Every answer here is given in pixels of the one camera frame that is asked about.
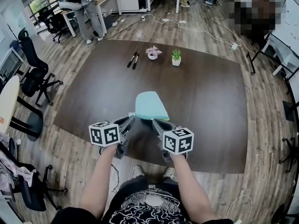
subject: round white table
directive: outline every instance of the round white table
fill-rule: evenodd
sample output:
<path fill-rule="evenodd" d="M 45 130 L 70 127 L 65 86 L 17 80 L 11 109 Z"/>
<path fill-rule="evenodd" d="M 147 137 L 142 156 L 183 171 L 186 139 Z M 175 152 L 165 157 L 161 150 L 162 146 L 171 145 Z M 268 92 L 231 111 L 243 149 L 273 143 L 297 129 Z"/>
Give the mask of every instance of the round white table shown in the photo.
<path fill-rule="evenodd" d="M 43 130 L 43 113 L 18 97 L 19 89 L 19 77 L 13 76 L 0 93 L 0 132 L 6 133 L 8 126 L 11 126 L 35 141 Z M 32 111 L 26 123 L 13 116 L 17 101 Z"/>

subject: light blue cloth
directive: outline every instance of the light blue cloth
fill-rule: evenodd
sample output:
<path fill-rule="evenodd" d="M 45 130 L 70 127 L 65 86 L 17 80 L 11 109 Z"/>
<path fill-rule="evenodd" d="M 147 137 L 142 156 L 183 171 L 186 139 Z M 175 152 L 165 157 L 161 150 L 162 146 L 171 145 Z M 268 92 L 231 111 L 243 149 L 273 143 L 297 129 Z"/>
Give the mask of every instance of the light blue cloth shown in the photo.
<path fill-rule="evenodd" d="M 135 116 L 141 119 L 169 120 L 162 101 L 154 91 L 143 92 L 136 97 Z"/>

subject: window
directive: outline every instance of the window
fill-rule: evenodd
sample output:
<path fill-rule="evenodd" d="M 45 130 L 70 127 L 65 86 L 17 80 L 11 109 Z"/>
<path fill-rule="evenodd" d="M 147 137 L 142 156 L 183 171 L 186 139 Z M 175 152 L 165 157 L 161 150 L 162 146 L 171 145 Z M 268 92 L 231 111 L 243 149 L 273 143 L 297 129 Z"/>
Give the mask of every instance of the window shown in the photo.
<path fill-rule="evenodd" d="M 29 5 L 25 7 L 27 10 L 30 10 L 30 19 L 35 28 L 40 28 L 45 25 L 43 22 L 40 22 L 38 20 L 38 11 L 41 10 L 43 7 L 49 6 L 49 8 L 54 8 L 54 13 L 57 13 L 60 10 L 58 2 L 55 1 L 56 0 L 33 0 L 31 3 L 29 3 Z"/>

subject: dark wooden table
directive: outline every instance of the dark wooden table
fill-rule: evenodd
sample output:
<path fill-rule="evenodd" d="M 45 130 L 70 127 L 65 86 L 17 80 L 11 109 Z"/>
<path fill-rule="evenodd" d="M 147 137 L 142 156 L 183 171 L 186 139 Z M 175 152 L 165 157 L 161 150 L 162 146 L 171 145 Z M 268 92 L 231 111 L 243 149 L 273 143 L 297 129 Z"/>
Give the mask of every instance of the dark wooden table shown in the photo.
<path fill-rule="evenodd" d="M 162 54 L 151 61 L 146 48 Z M 88 126 L 135 111 L 135 99 L 156 91 L 171 121 L 194 132 L 188 162 L 193 171 L 243 173 L 247 153 L 247 105 L 240 65 L 207 53 L 179 48 L 182 62 L 171 64 L 175 47 L 134 41 L 99 42 L 67 91 L 54 124 L 90 141 Z M 135 70 L 127 68 L 135 51 Z M 151 125 L 136 119 L 128 156 L 166 165 Z"/>

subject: person's left arm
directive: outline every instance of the person's left arm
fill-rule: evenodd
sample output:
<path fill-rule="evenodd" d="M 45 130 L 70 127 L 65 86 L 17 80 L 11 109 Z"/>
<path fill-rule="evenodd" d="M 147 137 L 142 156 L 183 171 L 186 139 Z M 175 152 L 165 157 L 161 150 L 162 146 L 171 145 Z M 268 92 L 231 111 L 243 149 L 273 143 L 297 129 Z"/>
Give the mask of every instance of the person's left arm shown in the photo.
<path fill-rule="evenodd" d="M 97 219 L 102 217 L 108 198 L 110 169 L 117 144 L 104 149 L 98 158 L 93 175 L 84 187 L 79 208 L 92 213 Z"/>

